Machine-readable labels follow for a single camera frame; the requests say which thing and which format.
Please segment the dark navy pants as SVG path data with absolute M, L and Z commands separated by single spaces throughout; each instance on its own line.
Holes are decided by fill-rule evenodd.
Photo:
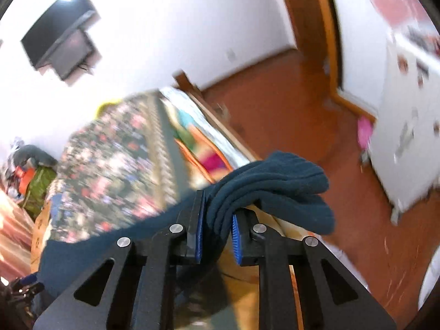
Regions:
M 230 233 L 234 212 L 256 205 L 290 224 L 320 235 L 335 228 L 333 211 L 322 200 L 329 188 L 324 171 L 293 153 L 277 151 L 263 161 L 249 163 L 205 188 L 207 208 L 201 264 L 184 267 L 177 274 L 177 293 L 192 290 L 218 261 Z M 120 237 L 134 241 L 151 238 L 173 224 L 180 211 L 192 207 L 195 193 L 162 215 L 126 229 L 113 230 L 86 241 L 67 244 L 49 241 L 37 274 L 44 290 L 35 300 L 48 307 L 79 275 L 91 267 Z

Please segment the colourful striped quilt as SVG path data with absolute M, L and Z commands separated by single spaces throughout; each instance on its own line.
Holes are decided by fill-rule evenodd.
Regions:
M 171 86 L 159 92 L 188 168 L 191 188 L 216 183 L 256 160 L 241 142 L 227 138 L 224 126 L 211 122 L 188 94 Z

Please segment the brown cardboard sheet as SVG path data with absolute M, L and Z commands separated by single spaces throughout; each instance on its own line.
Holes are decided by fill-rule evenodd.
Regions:
M 51 201 L 45 202 L 42 211 L 37 216 L 34 224 L 34 231 L 31 243 L 31 272 L 38 271 L 40 266 L 40 257 L 45 247 L 44 237 L 46 229 L 50 222 Z

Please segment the floral dark green bedspread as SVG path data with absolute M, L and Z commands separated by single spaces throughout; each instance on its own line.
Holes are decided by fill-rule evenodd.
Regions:
M 52 240 L 156 218 L 193 190 L 164 101 L 158 91 L 133 95 L 70 136 L 46 197 Z

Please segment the pink orange curtain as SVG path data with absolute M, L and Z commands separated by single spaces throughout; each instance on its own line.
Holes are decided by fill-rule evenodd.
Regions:
M 7 281 L 31 273 L 34 222 L 9 196 L 0 194 L 1 277 Z

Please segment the green fabric storage bin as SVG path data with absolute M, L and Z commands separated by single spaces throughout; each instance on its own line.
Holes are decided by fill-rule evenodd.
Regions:
M 21 207 L 29 214 L 33 221 L 36 220 L 42 211 L 48 188 L 56 175 L 53 168 L 39 167 L 31 178 Z

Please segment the pink croc slipper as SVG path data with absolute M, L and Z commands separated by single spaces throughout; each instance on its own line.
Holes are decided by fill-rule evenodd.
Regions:
M 369 140 L 373 133 L 373 123 L 364 116 L 357 121 L 357 141 L 362 150 L 368 147 Z

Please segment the grey neck pillow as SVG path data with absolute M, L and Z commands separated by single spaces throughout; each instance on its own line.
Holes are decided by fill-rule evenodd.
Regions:
M 55 168 L 57 166 L 55 158 L 35 145 L 23 145 L 13 154 L 15 167 L 24 167 L 27 163 L 30 163 L 33 168 L 39 166 Z

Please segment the yellow curved tube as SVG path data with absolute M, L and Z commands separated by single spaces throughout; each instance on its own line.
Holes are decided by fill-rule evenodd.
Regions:
M 118 106 L 122 101 L 121 100 L 112 100 L 112 101 L 107 101 L 104 102 L 103 104 L 101 104 L 98 109 L 96 110 L 95 113 L 95 117 L 98 119 L 101 116 L 103 116 L 103 114 L 110 108 L 114 107 L 114 106 Z

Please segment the white sliding wardrobe door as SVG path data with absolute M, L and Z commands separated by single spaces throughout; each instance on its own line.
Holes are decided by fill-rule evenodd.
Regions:
M 439 15 L 429 0 L 333 0 L 342 57 L 338 94 L 377 116 L 386 79 L 386 48 L 405 34 L 439 53 Z

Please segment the wooden door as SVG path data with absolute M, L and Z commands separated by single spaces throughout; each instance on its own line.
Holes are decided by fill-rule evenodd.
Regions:
M 339 27 L 333 0 L 284 0 L 299 51 L 315 62 L 328 62 L 330 92 L 342 71 Z

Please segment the wooden bed frame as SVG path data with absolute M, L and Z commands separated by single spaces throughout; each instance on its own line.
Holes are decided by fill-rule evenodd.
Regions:
M 234 147 L 240 150 L 250 161 L 260 160 L 260 156 L 246 144 L 242 137 L 229 125 L 228 121 L 204 100 L 201 90 L 189 80 L 183 70 L 176 71 L 172 77 L 177 87 L 196 103 L 208 122 L 214 125 Z

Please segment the white wall socket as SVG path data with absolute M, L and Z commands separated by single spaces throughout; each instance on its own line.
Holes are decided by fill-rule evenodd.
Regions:
M 237 60 L 236 56 L 237 55 L 233 49 L 230 48 L 226 51 L 226 57 L 229 62 L 233 63 L 234 61 L 236 61 Z

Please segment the small black wall monitor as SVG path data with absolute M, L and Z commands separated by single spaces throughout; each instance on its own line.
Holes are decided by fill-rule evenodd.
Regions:
M 82 75 L 92 74 L 92 69 L 101 59 L 89 34 L 77 29 L 51 54 L 49 66 L 61 81 L 71 86 Z

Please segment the black wall television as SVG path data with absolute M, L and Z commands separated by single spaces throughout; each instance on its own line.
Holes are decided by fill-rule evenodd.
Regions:
M 33 68 L 43 67 L 55 49 L 96 13 L 90 0 L 54 2 L 21 39 Z

